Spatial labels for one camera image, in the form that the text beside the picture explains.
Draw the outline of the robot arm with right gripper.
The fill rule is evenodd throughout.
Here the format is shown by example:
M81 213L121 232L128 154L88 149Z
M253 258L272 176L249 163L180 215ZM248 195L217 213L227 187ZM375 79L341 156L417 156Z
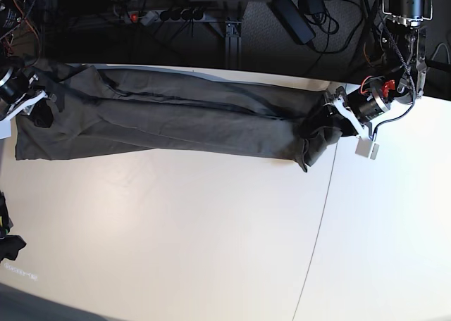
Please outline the robot arm with right gripper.
M25 67L34 66L42 53L42 41L37 26L32 21L32 12L37 0L1 0L1 60L13 56L14 33L26 27L35 36L36 58L25 60Z

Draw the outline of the robot arm with left gripper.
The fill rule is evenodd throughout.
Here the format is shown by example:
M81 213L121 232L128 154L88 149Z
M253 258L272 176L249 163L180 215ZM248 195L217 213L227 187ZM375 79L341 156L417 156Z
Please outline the robot arm with left gripper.
M395 82L388 98L411 103L424 94L428 70L424 22L433 18L432 0L375 0L371 12L373 19L381 21L379 74Z

